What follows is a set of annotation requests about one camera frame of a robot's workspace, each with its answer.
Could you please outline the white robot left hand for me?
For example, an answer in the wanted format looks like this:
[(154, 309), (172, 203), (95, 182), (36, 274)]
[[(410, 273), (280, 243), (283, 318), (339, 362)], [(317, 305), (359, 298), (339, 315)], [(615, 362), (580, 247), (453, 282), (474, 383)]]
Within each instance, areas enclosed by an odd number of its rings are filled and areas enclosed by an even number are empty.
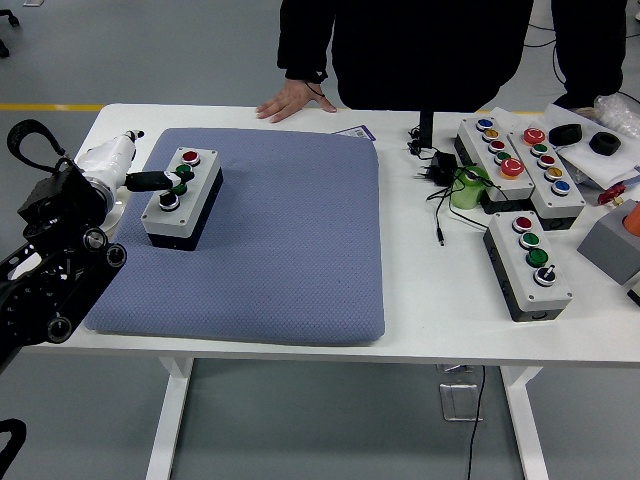
[(148, 171), (129, 173), (136, 156), (136, 141), (141, 130), (129, 130), (81, 155), (76, 164), (85, 179), (105, 197), (115, 197), (125, 187), (131, 192), (169, 190), (195, 178), (187, 171)]

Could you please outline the person's right hand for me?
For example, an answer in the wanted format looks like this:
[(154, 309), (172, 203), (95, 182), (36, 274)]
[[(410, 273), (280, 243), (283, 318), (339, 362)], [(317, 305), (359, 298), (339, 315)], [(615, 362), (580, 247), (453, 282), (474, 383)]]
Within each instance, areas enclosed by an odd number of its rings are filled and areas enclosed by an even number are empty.
[(297, 114), (310, 102), (315, 102), (326, 113), (337, 112), (337, 108), (326, 98), (320, 84), (287, 79), (282, 89), (259, 105), (255, 113), (258, 119), (278, 123)]

